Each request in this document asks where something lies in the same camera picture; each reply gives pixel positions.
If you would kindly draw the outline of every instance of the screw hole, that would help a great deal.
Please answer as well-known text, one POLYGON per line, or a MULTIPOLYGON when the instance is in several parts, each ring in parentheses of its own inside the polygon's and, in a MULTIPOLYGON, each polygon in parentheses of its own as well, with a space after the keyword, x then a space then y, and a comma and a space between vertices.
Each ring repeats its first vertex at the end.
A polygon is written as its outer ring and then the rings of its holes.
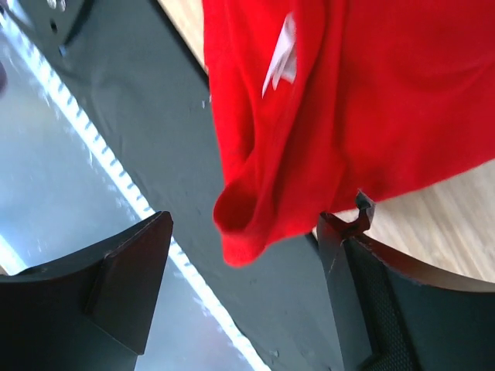
POLYGON ((59 30, 59 29, 58 29, 58 27, 56 26, 55 21, 54 21, 53 19, 51 19, 51 20, 49 21, 49 27, 52 29, 52 32, 53 32, 53 33, 57 33, 57 32, 58 32, 58 30, 59 30))

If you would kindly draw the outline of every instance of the white tag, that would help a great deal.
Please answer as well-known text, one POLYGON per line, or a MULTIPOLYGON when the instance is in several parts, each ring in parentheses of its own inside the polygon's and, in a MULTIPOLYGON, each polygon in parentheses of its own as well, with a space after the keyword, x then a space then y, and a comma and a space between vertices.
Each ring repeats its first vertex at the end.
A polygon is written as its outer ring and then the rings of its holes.
POLYGON ((292 13, 289 13, 285 17, 284 25, 278 37, 273 57, 271 58, 270 67, 263 83, 263 91, 261 96, 265 95, 265 92, 272 79, 273 89, 276 90, 280 79, 287 80, 289 83, 293 83, 295 80, 295 74, 297 71, 297 61, 295 55, 295 22, 292 17, 292 13))

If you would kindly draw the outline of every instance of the wooden surface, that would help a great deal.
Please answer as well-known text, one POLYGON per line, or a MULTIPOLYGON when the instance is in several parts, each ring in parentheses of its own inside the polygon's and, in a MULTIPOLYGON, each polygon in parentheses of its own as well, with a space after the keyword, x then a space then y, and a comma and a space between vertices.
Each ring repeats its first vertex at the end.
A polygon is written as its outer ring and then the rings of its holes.
MULTIPOLYGON (((159 2, 204 66, 201 0, 159 2)), ((495 282, 495 161, 379 204, 368 234, 437 267, 495 282)))

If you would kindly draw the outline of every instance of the red fabric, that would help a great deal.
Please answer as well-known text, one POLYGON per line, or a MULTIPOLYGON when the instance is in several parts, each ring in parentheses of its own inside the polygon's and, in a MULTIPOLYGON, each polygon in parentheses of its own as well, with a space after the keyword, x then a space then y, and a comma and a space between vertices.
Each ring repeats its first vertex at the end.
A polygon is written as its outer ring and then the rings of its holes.
POLYGON ((493 0, 203 0, 228 264, 495 158, 493 0), (262 86, 292 12, 297 76, 262 86))

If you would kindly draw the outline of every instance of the glossy gray surface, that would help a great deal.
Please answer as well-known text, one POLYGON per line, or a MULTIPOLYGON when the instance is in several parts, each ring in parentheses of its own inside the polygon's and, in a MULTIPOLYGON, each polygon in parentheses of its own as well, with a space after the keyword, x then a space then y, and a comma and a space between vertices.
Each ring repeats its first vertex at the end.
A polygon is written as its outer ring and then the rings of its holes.
MULTIPOLYGON (((139 218, 2 32, 0 62, 9 79, 0 98, 0 265, 14 274, 23 264, 62 257, 139 218), (6 255, 9 246, 17 266, 6 255)), ((252 368, 169 259, 136 369, 252 368)))

